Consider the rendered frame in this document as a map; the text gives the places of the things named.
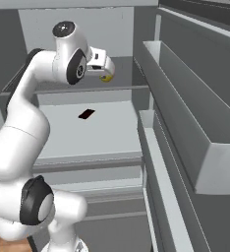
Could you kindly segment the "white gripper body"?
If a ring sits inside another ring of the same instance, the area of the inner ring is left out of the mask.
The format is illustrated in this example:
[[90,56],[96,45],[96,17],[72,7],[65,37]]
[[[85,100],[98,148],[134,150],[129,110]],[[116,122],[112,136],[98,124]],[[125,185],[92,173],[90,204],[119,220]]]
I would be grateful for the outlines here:
[[115,74],[115,65],[109,56],[104,56],[100,60],[100,75],[103,77],[113,77]]

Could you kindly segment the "yellow banana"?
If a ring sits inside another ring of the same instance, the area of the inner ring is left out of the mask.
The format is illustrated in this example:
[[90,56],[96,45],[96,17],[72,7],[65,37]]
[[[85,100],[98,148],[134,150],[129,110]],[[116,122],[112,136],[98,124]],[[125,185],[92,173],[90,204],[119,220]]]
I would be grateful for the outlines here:
[[106,76],[99,76],[99,79],[104,82],[104,83],[108,83],[113,79],[113,75],[106,75]]

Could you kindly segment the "glass fridge shelf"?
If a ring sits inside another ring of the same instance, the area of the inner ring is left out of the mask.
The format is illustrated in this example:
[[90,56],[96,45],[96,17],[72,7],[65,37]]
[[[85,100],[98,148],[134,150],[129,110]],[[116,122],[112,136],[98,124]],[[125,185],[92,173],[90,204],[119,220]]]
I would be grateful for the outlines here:
[[146,85],[146,79],[134,57],[113,57],[115,75],[108,82],[102,82],[99,77],[84,76],[75,85],[58,83],[40,83],[37,85],[36,94],[67,93],[92,90],[118,90],[141,88]]

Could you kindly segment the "grey fridge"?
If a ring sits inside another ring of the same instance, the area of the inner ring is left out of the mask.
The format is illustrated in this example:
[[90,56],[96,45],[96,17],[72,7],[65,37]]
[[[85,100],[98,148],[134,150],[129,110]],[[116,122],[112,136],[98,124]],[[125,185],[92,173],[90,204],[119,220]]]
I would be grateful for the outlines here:
[[[70,21],[78,25],[87,44],[103,49],[113,57],[134,57],[134,9],[133,1],[88,1],[78,0],[0,0],[0,129],[7,118],[7,105],[14,93],[26,63],[36,49],[56,49],[53,28],[60,22]],[[137,114],[148,99],[147,84],[141,88],[118,90],[92,90],[67,93],[36,94],[31,103],[40,111],[43,105],[64,105],[97,102],[130,101]],[[152,232],[149,226],[148,202],[145,196],[144,155],[135,160],[113,159],[86,162],[61,168],[32,168],[34,176],[41,175],[52,188],[54,184],[73,184],[141,178],[151,248]],[[3,247],[0,252],[41,252],[49,242],[46,228],[32,236],[17,240],[16,248]]]

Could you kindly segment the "grey fridge door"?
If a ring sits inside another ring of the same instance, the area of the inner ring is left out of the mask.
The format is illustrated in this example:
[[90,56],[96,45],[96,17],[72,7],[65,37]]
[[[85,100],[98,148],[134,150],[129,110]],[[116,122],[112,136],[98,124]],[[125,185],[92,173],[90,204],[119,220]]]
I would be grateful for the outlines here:
[[134,9],[134,60],[154,252],[230,252],[230,7],[151,0]]

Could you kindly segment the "grey fridge drawer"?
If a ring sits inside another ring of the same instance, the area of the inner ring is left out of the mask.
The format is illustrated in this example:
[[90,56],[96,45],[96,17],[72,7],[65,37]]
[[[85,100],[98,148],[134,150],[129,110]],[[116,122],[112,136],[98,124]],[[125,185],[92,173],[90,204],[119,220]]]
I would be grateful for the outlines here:
[[54,184],[52,188],[86,198],[86,217],[75,224],[75,229],[89,252],[150,251],[141,178]]

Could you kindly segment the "small black flat item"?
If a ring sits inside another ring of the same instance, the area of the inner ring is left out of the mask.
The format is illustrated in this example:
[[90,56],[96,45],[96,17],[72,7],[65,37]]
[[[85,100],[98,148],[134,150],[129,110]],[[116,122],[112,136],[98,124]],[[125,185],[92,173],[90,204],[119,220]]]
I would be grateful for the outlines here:
[[83,119],[83,120],[86,120],[93,114],[94,114],[94,110],[88,108],[82,114],[79,115],[79,118]]

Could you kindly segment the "large grey door bin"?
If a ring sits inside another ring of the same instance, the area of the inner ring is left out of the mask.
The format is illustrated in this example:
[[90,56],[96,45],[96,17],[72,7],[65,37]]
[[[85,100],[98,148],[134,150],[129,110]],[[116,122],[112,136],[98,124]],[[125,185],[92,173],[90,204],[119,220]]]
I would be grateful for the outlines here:
[[230,107],[160,40],[142,68],[194,190],[230,195]]

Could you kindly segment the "long grey door bin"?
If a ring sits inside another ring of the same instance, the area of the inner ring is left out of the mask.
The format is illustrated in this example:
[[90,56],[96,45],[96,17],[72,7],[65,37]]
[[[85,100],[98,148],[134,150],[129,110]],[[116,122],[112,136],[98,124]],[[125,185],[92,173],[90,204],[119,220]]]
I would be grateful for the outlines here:
[[146,169],[146,194],[163,252],[195,252],[153,130],[154,111],[141,110],[139,137]]

